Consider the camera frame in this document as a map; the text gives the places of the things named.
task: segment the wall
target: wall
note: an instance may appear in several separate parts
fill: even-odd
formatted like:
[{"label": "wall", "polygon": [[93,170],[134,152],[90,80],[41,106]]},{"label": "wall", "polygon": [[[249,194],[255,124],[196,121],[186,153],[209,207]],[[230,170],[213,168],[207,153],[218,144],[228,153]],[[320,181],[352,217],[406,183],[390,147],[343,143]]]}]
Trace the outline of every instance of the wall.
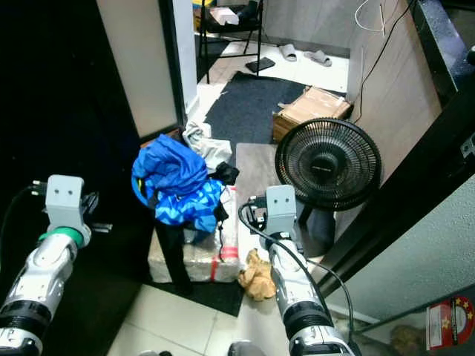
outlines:
[{"label": "wall", "polygon": [[196,60],[194,50],[193,5],[191,0],[173,0],[175,30],[177,31],[180,75],[185,111],[197,103]]},{"label": "wall", "polygon": [[177,122],[157,0],[97,0],[141,137]]},{"label": "wall", "polygon": [[[475,176],[351,278],[355,310],[383,320],[475,283]],[[346,308],[341,290],[327,302]]]},{"label": "wall", "polygon": [[[245,3],[247,0],[218,0],[222,5]],[[353,16],[360,3],[348,0],[264,0],[264,31],[273,42],[275,39],[285,39],[286,43],[309,42],[323,45],[330,51],[331,47],[350,48],[352,34],[357,28]],[[317,47],[300,49],[314,50]]]},{"label": "wall", "polygon": [[[360,14],[361,22],[380,28],[381,19],[372,6]],[[386,36],[407,8],[405,0],[386,0]],[[370,72],[386,41],[381,33],[354,32],[351,39],[347,99],[354,102],[351,120],[360,113],[362,78]],[[396,25],[381,59],[364,84],[358,126],[374,140],[381,153],[383,184],[420,140],[441,112],[427,61],[410,12]],[[336,217],[337,238],[358,215],[360,207]]]}]

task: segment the red sticker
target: red sticker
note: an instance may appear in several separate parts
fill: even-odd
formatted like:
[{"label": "red sticker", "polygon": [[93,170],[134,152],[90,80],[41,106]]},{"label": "red sticker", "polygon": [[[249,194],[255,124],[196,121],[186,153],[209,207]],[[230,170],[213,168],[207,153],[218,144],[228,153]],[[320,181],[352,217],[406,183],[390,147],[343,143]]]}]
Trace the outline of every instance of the red sticker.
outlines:
[{"label": "red sticker", "polygon": [[474,305],[466,297],[452,297],[427,308],[427,350],[467,342],[474,330]]}]

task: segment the slipper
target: slipper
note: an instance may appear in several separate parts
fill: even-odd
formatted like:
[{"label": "slipper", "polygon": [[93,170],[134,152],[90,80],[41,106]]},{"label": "slipper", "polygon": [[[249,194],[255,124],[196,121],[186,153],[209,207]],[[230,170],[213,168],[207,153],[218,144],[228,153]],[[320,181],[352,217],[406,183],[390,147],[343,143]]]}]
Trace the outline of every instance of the slipper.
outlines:
[{"label": "slipper", "polygon": [[332,60],[322,50],[317,50],[316,52],[304,52],[304,56],[310,58],[314,62],[320,63],[324,67],[330,67],[332,65]]},{"label": "slipper", "polygon": [[295,47],[292,43],[286,44],[284,46],[280,46],[279,49],[281,50],[282,56],[285,60],[289,62],[296,62],[297,55],[295,54]]}]

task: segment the tiled floor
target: tiled floor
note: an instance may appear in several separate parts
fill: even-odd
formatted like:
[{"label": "tiled floor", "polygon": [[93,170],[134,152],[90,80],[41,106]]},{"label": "tiled floor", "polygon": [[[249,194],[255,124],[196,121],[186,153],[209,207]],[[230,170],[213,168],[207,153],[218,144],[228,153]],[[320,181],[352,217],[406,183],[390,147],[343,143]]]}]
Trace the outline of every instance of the tiled floor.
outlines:
[{"label": "tiled floor", "polygon": [[[225,53],[242,52],[244,43],[231,43]],[[256,51],[250,44],[249,51]],[[261,72],[273,76],[345,92],[348,60],[331,57],[333,66],[322,67],[297,51],[298,61],[283,59],[276,47],[263,45],[262,56],[276,64]],[[214,101],[237,70],[251,73],[244,66],[254,57],[218,59],[210,70],[210,84],[203,78],[198,84],[200,106],[192,118],[203,121]],[[249,232],[240,226],[240,256],[259,246],[257,239],[244,238]],[[174,356],[225,356],[229,345],[237,340],[251,340],[269,356],[286,356],[287,338],[275,299],[255,302],[244,297],[238,317],[210,309],[149,286],[142,286],[108,356],[136,356],[145,350],[170,351]]]}]

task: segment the black fan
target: black fan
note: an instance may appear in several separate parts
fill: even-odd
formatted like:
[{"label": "black fan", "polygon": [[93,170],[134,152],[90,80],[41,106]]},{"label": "black fan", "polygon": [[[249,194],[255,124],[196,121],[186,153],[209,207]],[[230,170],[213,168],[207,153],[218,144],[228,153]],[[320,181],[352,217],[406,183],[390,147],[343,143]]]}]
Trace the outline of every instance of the black fan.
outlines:
[{"label": "black fan", "polygon": [[275,167],[300,201],[326,211],[361,204],[381,179],[381,157],[372,139],[354,124],[330,118],[293,128],[278,146]]}]

